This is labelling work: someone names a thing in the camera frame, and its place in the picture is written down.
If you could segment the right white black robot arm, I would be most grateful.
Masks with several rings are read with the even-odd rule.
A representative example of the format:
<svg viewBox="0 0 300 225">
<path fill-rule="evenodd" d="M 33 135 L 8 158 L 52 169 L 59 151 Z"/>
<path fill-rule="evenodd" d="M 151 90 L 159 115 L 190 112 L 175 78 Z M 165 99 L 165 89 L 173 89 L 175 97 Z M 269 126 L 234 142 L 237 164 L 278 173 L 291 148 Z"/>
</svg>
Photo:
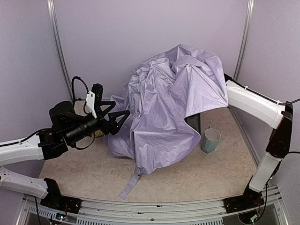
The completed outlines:
<svg viewBox="0 0 300 225">
<path fill-rule="evenodd" d="M 274 100 L 238 83 L 229 75 L 225 74 L 224 77 L 229 105 L 256 117 L 272 128 L 265 154 L 242 195 L 256 199 L 290 152 L 293 102 Z"/>
</svg>

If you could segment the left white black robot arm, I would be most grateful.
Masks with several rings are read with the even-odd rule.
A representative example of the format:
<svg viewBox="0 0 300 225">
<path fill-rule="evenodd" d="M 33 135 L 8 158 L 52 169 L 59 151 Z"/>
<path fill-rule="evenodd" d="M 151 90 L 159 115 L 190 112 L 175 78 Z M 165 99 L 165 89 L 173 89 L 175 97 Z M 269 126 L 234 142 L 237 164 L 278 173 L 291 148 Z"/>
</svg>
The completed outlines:
<svg viewBox="0 0 300 225">
<path fill-rule="evenodd" d="M 75 113 L 70 101 L 62 101 L 50 109 L 51 128 L 43 128 L 24 139 L 0 144 L 0 187 L 37 197 L 43 201 L 62 197 L 57 182 L 36 179 L 5 168 L 8 164 L 30 160 L 49 160 L 60 157 L 69 148 L 79 149 L 77 142 L 101 130 L 104 135 L 115 135 L 129 117 L 128 110 L 112 112 L 114 101 L 103 103 L 108 108 L 98 109 L 95 115 Z"/>
</svg>

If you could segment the lavender folding umbrella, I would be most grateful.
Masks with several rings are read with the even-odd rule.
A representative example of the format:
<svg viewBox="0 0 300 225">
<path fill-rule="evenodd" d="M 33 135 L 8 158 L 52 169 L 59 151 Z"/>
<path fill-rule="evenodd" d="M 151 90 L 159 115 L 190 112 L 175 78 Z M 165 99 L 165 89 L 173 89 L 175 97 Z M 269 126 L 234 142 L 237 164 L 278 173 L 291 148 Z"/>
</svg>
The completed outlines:
<svg viewBox="0 0 300 225">
<path fill-rule="evenodd" d="M 112 155 L 135 161 L 119 194 L 125 199 L 141 176 L 179 162 L 200 142 L 195 116 L 228 106 L 222 61 L 180 44 L 136 66 L 122 96 L 111 100 L 115 112 L 130 113 L 117 134 L 104 138 Z"/>
</svg>

